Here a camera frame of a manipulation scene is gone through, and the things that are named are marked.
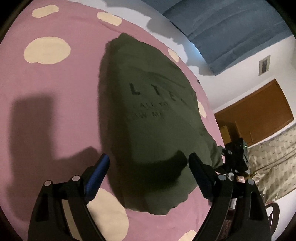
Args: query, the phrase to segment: folded green garment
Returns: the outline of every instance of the folded green garment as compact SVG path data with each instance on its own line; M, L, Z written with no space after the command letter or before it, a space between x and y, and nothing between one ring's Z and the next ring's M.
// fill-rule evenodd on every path
M126 208L165 215L197 184L187 159L223 164L196 93L161 51L123 33L107 48L108 135Z

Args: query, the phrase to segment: pink polka dot fabric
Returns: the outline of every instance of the pink polka dot fabric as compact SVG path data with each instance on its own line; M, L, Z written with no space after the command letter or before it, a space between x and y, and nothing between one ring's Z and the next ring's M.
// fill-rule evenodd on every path
M34 9L56 5L41 18ZM17 17L0 45L0 206L16 232L27 240L31 212L44 181L68 181L96 163L103 153L99 116L99 70L106 44L120 33L162 51L168 48L126 20L115 26L97 17L102 10L64 0L34 0ZM29 63L26 47L41 37L57 37L71 48L55 64ZM203 123L218 145L223 141L209 101L196 76L181 60L203 105ZM108 177L102 188L113 194ZM126 210L129 227L123 240L178 241L198 231L210 206L197 187L165 216Z

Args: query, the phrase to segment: cream oval spot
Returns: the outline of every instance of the cream oval spot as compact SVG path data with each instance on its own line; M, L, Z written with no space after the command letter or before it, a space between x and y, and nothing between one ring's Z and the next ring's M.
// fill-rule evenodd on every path
M33 40L24 51L24 58L29 63L55 64L69 56L69 44L57 37L42 37Z
M109 12L98 12L97 17L98 19L113 24L115 26L119 26L122 23L122 18L114 16Z
M196 231L190 230L189 232L185 233L179 241L192 241L196 235Z
M203 107L203 105L201 104L201 102L197 101L198 104L198 110L200 112L200 115L204 118L207 118L207 113L205 111L205 108Z
M168 53L173 58L174 61L179 62L180 58L173 50L168 48Z
M122 241L128 232L128 216L125 208L111 193L100 188L87 208L108 241Z
M36 8L32 12L32 16L35 18L42 18L47 15L50 15L54 12L58 12L59 7L56 5L47 5L45 7Z

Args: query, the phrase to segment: wooden door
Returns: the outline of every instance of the wooden door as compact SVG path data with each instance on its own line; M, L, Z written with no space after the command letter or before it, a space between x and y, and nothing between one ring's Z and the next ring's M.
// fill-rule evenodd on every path
M294 120L286 97L274 79L254 93L215 114L219 127L253 145Z

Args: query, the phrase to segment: metal screw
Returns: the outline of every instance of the metal screw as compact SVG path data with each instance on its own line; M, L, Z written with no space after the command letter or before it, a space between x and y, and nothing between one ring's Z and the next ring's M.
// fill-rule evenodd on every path
M51 183L52 183L52 182L48 180L48 181L46 181L46 182L44 183L44 186L48 187Z
M255 182L254 182L253 179L248 179L248 183L251 184L251 185L254 185L255 184Z
M72 181L77 182L79 181L80 177L78 175L72 177Z
M225 175L222 175L222 174L220 174L220 175L218 176L218 178L219 178L219 180L221 180L221 181L225 181L225 180L226 180L226 176L225 176Z

